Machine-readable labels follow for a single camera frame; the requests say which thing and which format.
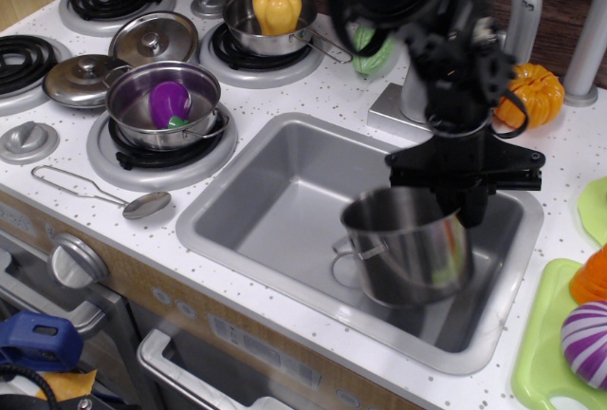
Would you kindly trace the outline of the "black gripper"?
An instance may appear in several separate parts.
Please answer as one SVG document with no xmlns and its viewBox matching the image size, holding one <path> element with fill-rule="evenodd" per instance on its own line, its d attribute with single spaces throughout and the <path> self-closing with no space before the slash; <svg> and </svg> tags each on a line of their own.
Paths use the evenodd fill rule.
<svg viewBox="0 0 607 410">
<path fill-rule="evenodd" d="M 508 143 L 492 128 L 490 110 L 471 121 L 427 117 L 432 136 L 385 158 L 394 185 L 435 191 L 444 214 L 467 229 L 485 216 L 488 194 L 498 190 L 539 191 L 545 156 Z"/>
</svg>

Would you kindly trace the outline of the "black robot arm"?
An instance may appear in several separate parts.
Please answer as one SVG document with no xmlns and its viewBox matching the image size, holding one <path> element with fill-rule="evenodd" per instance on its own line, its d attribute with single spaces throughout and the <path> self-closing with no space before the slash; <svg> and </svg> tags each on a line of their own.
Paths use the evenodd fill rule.
<svg viewBox="0 0 607 410">
<path fill-rule="evenodd" d="M 374 30 L 361 57 L 375 55 L 392 34 L 403 38 L 426 96 L 431 137 L 387 157 L 394 186 L 425 187 L 446 213 L 479 225 L 500 189 L 538 190 L 544 155 L 495 131 L 493 113 L 512 99 L 514 59 L 497 39 L 485 0 L 327 0 L 334 29 L 356 50 L 348 25 Z"/>
</svg>

